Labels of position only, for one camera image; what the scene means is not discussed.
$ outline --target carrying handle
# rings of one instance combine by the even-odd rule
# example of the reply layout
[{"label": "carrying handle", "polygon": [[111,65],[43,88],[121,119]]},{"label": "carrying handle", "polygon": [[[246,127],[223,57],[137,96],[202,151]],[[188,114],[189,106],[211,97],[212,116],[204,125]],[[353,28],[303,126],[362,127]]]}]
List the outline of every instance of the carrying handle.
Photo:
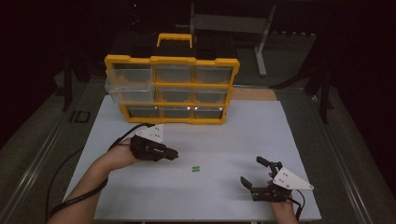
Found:
[{"label": "carrying handle", "polygon": [[190,41],[190,49],[192,49],[192,36],[187,34],[159,34],[157,47],[160,46],[161,40],[188,40]]}]

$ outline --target white table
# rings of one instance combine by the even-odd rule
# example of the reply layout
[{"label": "white table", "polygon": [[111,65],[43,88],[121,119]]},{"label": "white table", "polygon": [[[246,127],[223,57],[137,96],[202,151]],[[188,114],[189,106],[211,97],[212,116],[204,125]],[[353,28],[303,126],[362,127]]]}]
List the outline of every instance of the white table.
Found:
[{"label": "white table", "polygon": [[[90,164],[135,124],[127,123],[106,96],[66,195]],[[253,202],[240,176],[266,187],[269,167],[257,156],[282,161],[309,182],[279,101],[232,100],[221,125],[165,124],[163,143],[179,152],[174,161],[138,163],[113,172],[95,219],[121,221],[267,221],[269,204]],[[200,172],[191,167],[200,166]],[[311,190],[302,190],[300,220],[321,219]],[[293,198],[303,202],[298,192]]]}]

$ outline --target yellow storage organizer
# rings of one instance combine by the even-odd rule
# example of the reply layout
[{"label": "yellow storage organizer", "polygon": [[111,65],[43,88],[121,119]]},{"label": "yellow storage organizer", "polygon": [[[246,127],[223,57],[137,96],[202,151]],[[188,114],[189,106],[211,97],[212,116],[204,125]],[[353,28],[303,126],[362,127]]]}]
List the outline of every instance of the yellow storage organizer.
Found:
[{"label": "yellow storage organizer", "polygon": [[128,122],[221,124],[239,62],[227,36],[121,33],[105,58],[106,90]]}]

